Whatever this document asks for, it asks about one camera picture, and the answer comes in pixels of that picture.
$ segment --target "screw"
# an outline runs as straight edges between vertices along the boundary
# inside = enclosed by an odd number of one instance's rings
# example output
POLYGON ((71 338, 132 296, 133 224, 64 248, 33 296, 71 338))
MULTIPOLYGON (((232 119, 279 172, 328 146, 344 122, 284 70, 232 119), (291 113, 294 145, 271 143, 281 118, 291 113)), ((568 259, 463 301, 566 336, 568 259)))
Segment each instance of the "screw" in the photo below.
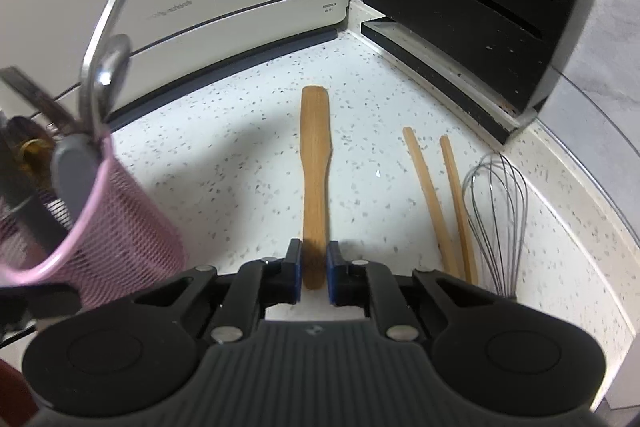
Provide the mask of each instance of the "screw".
POLYGON ((219 344, 228 344, 239 341, 243 334, 242 330, 235 326, 218 326, 211 330, 211 338, 219 344))
POLYGON ((420 333, 413 326, 398 324, 386 330, 386 336, 396 342, 409 342, 418 338, 420 333))

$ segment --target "metal utensil handle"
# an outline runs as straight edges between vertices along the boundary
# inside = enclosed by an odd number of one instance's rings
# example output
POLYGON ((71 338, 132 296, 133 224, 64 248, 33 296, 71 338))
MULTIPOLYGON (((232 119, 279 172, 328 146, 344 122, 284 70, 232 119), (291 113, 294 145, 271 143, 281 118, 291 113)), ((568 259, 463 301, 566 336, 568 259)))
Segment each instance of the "metal utensil handle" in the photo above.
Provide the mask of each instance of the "metal utensil handle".
POLYGON ((94 89, 97 90, 100 121, 105 122, 124 87, 129 69, 131 39, 119 33, 112 35, 105 46, 96 71, 94 89))
POLYGON ((94 97, 95 70, 125 2, 126 0, 108 0, 104 5, 80 68, 80 100, 78 104, 80 118, 85 130, 95 140, 100 139, 100 118, 94 97))
POLYGON ((78 122, 62 105, 15 66, 2 68, 0 78, 23 99, 46 116, 62 133, 79 132, 78 122))

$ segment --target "red object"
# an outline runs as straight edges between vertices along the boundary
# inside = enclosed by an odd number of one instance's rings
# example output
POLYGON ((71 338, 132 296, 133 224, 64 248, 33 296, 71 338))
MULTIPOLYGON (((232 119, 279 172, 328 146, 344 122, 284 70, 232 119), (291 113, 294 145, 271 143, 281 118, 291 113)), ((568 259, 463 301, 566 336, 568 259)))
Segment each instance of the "red object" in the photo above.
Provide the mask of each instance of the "red object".
POLYGON ((19 427, 38 412, 20 371, 0 360, 0 418, 10 427, 19 427))

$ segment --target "metal ladle handle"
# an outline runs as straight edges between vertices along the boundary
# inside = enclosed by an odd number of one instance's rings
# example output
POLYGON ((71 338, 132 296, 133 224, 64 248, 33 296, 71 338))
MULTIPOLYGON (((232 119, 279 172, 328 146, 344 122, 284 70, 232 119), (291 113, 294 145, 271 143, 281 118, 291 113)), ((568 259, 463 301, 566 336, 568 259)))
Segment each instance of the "metal ladle handle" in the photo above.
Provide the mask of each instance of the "metal ladle handle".
POLYGON ((95 141, 101 138, 100 112, 94 89, 95 73, 125 2, 126 0, 107 1, 95 25, 94 34, 89 40, 80 68, 78 113, 84 130, 95 141))
POLYGON ((80 131, 78 122, 69 111, 36 84, 24 71, 15 66, 2 68, 0 80, 46 116, 63 134, 73 134, 80 131))

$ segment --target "appliance logo text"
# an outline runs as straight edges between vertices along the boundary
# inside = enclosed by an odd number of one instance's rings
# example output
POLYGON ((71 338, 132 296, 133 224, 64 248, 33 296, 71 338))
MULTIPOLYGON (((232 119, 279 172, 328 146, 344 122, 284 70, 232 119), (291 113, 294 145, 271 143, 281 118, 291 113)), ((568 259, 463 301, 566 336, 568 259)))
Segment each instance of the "appliance logo text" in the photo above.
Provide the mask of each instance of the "appliance logo text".
POLYGON ((191 1, 185 1, 182 4, 174 4, 170 8, 154 13, 149 19, 155 19, 156 17, 164 17, 165 15, 169 15, 169 13, 181 10, 182 8, 186 8, 191 5, 191 1))

